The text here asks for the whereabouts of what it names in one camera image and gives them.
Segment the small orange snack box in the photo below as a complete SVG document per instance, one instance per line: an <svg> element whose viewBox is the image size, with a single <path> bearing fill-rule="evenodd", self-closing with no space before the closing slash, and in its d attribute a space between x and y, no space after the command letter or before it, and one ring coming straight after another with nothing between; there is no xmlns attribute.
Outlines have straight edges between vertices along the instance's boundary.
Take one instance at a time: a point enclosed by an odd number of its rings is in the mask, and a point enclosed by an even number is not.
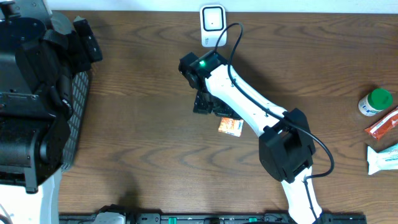
<svg viewBox="0 0 398 224"><path fill-rule="evenodd" d="M233 119L222 117L218 131L220 133L229 134L232 136L240 137L243 130L243 119Z"/></svg>

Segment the green lid jar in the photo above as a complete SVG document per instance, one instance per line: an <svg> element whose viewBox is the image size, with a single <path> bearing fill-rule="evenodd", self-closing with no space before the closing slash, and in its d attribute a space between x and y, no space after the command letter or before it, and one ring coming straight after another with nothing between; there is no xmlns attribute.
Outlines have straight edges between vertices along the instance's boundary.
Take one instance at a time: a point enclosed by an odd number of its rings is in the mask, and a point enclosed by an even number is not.
<svg viewBox="0 0 398 224"><path fill-rule="evenodd" d="M393 97L389 91L377 88L359 100L358 109L365 116L374 116L390 107L392 102Z"/></svg>

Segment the orange candy bar wrapper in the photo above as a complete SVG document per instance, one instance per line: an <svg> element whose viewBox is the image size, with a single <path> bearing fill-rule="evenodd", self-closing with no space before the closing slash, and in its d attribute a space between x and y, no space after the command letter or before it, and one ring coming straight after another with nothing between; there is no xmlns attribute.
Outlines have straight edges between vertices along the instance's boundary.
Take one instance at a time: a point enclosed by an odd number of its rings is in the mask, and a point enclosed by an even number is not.
<svg viewBox="0 0 398 224"><path fill-rule="evenodd" d="M385 115L378 122L366 128L364 131L373 138L380 140L386 133L397 126L397 108Z"/></svg>

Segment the teal wipes packet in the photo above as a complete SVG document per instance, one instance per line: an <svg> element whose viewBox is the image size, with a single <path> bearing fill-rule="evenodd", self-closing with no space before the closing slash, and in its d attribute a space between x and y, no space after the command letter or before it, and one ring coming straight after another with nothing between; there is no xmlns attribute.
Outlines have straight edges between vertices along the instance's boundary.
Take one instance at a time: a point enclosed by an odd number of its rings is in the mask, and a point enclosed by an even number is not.
<svg viewBox="0 0 398 224"><path fill-rule="evenodd" d="M397 144L376 152L367 147L368 174L373 175L380 170L397 170Z"/></svg>

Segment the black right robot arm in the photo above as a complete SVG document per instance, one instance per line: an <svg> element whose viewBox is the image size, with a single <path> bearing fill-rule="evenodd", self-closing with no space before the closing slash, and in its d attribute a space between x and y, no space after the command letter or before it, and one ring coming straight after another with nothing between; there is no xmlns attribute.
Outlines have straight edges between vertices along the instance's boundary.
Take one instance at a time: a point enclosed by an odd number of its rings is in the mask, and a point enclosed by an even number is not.
<svg viewBox="0 0 398 224"><path fill-rule="evenodd" d="M202 57L190 52L178 70L197 90L194 113L242 119L251 127L259 139L259 160L282 184L293 221L319 223L322 209L309 178L316 149L304 113L264 98L213 50Z"/></svg>

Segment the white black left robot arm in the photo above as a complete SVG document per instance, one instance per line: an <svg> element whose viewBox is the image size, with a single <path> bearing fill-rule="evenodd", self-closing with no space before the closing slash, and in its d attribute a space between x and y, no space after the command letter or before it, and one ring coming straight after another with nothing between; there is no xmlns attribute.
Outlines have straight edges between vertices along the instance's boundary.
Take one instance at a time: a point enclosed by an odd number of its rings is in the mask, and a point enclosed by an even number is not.
<svg viewBox="0 0 398 224"><path fill-rule="evenodd" d="M58 223L91 84L90 23L46 1L1 2L1 222Z"/></svg>

